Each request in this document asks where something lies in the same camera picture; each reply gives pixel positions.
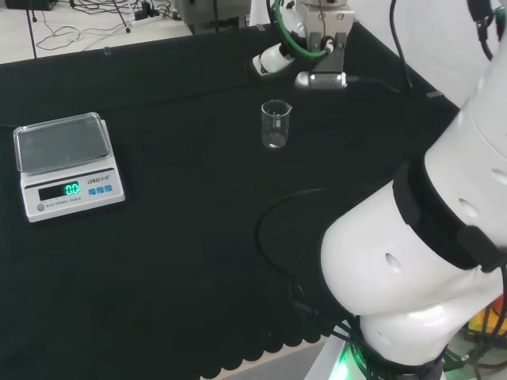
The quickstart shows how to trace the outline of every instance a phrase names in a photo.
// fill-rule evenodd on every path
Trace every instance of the green digital readout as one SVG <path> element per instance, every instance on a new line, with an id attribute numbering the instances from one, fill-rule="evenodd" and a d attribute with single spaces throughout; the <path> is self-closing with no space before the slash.
<path id="1" fill-rule="evenodd" d="M 68 182 L 66 184 L 57 184 L 49 188 L 39 189 L 40 200 L 52 200 L 60 196 L 75 196 L 81 192 L 79 183 L 75 180 L 74 182 Z"/>
<path id="2" fill-rule="evenodd" d="M 79 187 L 79 184 L 77 182 L 74 182 L 73 184 L 66 184 L 65 185 L 65 195 L 66 196 L 72 196 L 74 194 L 79 194 L 81 192 L 81 189 Z"/>

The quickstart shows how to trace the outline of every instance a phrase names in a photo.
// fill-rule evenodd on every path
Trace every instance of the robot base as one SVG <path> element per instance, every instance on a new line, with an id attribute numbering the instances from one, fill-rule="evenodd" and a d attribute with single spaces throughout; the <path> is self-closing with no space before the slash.
<path id="1" fill-rule="evenodd" d="M 361 351 L 352 345 L 348 345 L 340 360 L 334 366 L 330 379 L 332 380 L 366 380 L 368 361 Z M 371 377 L 372 380 L 403 380 L 403 379 L 421 379 L 421 380 L 445 380 L 443 373 L 443 362 L 440 365 L 430 368 L 427 373 L 416 376 L 414 374 L 381 374 Z"/>

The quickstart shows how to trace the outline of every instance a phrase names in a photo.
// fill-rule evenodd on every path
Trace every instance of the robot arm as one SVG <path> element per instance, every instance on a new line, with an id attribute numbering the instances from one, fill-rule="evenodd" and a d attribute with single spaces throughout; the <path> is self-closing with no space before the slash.
<path id="1" fill-rule="evenodd" d="M 275 0 L 274 7 L 286 42 L 253 58 L 257 73 L 260 76 L 278 73 L 290 65 L 293 55 L 299 55 L 314 59 L 317 64 L 311 75 L 299 75 L 298 88 L 345 87 L 345 73 L 340 78 L 338 75 L 343 72 L 345 45 L 355 14 L 347 6 L 347 0 L 300 0 L 296 4 L 293 1 L 280 4 L 280 0 Z"/>
<path id="2" fill-rule="evenodd" d="M 424 157 L 326 231 L 328 288 L 361 316 L 368 345 L 393 363 L 420 366 L 440 357 L 505 289 L 506 67 L 504 39 Z"/>

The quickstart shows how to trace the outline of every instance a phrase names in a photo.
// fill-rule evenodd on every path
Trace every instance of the white wall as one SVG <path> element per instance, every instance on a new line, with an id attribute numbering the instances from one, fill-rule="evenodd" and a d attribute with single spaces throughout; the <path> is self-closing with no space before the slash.
<path id="1" fill-rule="evenodd" d="M 361 24 L 395 51 L 389 28 L 391 0 L 349 0 L 349 4 Z M 498 0 L 492 4 L 499 6 Z M 252 0 L 251 24 L 267 20 L 265 0 Z M 398 0 L 395 24 L 407 62 L 449 100 L 463 105 L 489 64 L 467 0 Z M 498 43 L 493 26 L 489 42 L 494 53 Z"/>

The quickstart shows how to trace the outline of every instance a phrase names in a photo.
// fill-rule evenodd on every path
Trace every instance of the black tablecloth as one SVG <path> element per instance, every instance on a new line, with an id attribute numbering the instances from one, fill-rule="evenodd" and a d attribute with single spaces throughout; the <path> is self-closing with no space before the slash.
<path id="1" fill-rule="evenodd" d="M 337 218 L 387 183 L 456 108 L 427 98 L 415 73 L 412 97 L 374 85 L 302 93 L 246 75 L 275 42 L 248 28 L 0 66 L 0 124 L 99 112 L 126 195 L 28 223 L 12 131 L 0 129 L 0 378 L 210 378 L 319 338 L 258 255 L 257 217 L 289 192 L 334 189 L 332 206 L 287 205 L 267 223 L 266 246 L 289 257 L 302 220 Z M 359 25 L 346 62 L 401 82 L 395 56 Z M 288 145 L 268 152 L 260 107 L 276 98 L 294 110 Z"/>

